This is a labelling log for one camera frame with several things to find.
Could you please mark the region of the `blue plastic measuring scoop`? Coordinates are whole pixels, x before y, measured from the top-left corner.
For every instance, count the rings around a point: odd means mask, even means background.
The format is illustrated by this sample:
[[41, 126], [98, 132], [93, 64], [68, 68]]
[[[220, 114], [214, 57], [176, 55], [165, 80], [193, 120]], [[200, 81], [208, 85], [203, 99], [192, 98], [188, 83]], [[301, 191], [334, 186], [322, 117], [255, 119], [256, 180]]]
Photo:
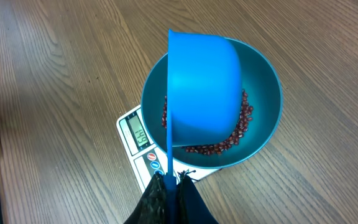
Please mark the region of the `blue plastic measuring scoop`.
[[239, 117], [241, 66], [224, 37], [168, 31], [166, 146], [167, 218], [176, 218], [173, 148], [227, 139]]

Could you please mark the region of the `white digital kitchen scale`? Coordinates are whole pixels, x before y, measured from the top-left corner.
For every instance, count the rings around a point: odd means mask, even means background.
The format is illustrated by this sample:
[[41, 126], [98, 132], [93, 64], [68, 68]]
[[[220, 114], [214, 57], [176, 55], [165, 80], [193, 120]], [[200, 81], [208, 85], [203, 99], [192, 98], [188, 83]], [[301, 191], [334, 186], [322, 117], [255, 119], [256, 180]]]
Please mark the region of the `white digital kitchen scale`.
[[167, 156], [150, 138], [140, 105], [119, 117], [116, 127], [139, 188], [144, 192], [154, 174], [166, 173]]

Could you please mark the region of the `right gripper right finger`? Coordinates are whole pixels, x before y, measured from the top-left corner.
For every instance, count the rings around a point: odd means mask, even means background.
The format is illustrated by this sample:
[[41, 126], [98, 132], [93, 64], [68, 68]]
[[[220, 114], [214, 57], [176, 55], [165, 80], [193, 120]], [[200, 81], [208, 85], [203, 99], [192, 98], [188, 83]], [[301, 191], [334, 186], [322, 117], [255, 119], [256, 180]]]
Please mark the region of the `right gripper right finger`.
[[179, 173], [177, 185], [176, 223], [181, 224], [218, 224], [199, 194], [193, 179], [189, 176], [194, 170]]

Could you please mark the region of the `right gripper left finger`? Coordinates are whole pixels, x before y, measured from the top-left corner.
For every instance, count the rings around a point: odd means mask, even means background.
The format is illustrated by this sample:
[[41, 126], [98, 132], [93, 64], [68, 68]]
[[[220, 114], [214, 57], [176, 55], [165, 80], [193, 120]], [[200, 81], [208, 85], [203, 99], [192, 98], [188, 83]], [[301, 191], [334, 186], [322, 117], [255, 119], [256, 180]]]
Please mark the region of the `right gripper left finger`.
[[163, 175], [154, 174], [137, 206], [124, 224], [163, 224], [165, 221], [166, 188]]

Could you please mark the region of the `teal blue bowl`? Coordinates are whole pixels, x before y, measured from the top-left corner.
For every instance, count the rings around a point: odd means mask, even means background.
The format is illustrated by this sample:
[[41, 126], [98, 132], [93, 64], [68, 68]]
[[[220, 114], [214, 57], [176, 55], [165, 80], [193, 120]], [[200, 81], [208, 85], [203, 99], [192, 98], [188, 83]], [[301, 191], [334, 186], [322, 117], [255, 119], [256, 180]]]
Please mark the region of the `teal blue bowl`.
[[[231, 39], [242, 69], [242, 87], [253, 107], [252, 121], [240, 138], [239, 144], [221, 154], [204, 155], [186, 152], [184, 148], [173, 149], [173, 158], [188, 166], [203, 169], [220, 169], [233, 166], [252, 157], [273, 136], [283, 110], [283, 91], [280, 80], [271, 63], [252, 46]], [[146, 130], [154, 143], [166, 150], [166, 130], [162, 126], [163, 105], [167, 92], [167, 61], [163, 55], [151, 69], [142, 91], [141, 110]]]

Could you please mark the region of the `red beans in bowl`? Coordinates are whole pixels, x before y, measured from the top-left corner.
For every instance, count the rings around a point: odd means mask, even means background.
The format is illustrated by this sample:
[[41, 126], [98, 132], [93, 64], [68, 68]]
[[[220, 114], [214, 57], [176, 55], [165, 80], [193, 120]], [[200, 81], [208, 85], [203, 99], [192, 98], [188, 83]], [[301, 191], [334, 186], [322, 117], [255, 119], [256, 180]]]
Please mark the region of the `red beans in bowl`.
[[240, 139], [243, 138], [245, 133], [249, 130], [249, 122], [253, 120], [253, 110], [254, 107], [249, 104], [248, 94], [243, 88], [241, 108], [239, 111], [236, 127], [228, 138], [215, 144], [180, 146], [180, 148], [182, 149], [182, 151], [185, 151], [187, 153], [198, 153], [207, 156], [210, 156], [212, 154], [221, 155], [224, 151], [227, 151], [233, 146], [239, 145]]

